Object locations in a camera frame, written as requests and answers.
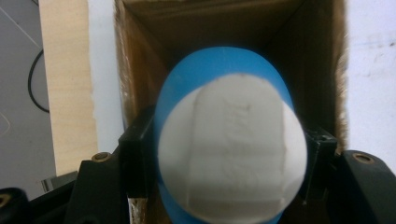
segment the gray floor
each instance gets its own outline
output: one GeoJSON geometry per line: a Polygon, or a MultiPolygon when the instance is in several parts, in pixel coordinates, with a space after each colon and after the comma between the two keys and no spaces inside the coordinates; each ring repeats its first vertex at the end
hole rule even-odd
{"type": "MultiPolygon", "coordinates": [[[[31,0],[0,0],[0,189],[44,193],[41,180],[55,176],[50,115],[29,98],[27,79],[42,49],[39,9],[31,0]]],[[[48,108],[44,58],[34,72],[33,93],[48,108]]]]}

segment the cardboard box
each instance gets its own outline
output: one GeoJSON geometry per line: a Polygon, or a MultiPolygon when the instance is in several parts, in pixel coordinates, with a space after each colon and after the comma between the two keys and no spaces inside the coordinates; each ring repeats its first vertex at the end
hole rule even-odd
{"type": "Polygon", "coordinates": [[[118,0],[116,9],[128,124],[155,104],[167,74],[183,57],[232,46],[270,61],[285,79],[297,113],[342,135],[343,0],[118,0]]]}

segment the brass screw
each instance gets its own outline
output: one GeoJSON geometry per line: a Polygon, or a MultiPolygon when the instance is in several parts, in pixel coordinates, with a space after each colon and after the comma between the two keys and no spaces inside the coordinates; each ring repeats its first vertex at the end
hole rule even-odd
{"type": "Polygon", "coordinates": [[[92,156],[92,161],[96,161],[96,162],[107,161],[108,159],[110,159],[110,157],[111,154],[108,152],[99,152],[94,156],[92,156]]]}
{"type": "Polygon", "coordinates": [[[6,206],[6,204],[11,199],[11,195],[9,194],[0,194],[0,208],[6,206]]]}
{"type": "Polygon", "coordinates": [[[355,158],[355,160],[364,164],[373,164],[375,162],[373,158],[362,153],[353,153],[352,156],[355,158]]]}

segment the wooden board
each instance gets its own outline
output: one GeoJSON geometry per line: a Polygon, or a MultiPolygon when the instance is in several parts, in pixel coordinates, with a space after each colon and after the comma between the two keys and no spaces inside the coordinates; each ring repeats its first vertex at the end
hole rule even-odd
{"type": "Polygon", "coordinates": [[[88,3],[40,0],[56,174],[97,152],[89,60],[88,3]]]}

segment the cardboard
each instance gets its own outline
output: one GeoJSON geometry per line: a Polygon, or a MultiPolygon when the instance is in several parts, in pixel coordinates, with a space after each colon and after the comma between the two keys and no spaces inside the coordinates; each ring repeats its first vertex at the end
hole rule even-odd
{"type": "Polygon", "coordinates": [[[231,46],[271,62],[296,112],[344,149],[344,0],[116,0],[115,23],[127,124],[156,103],[178,61],[198,49],[231,46]]]}

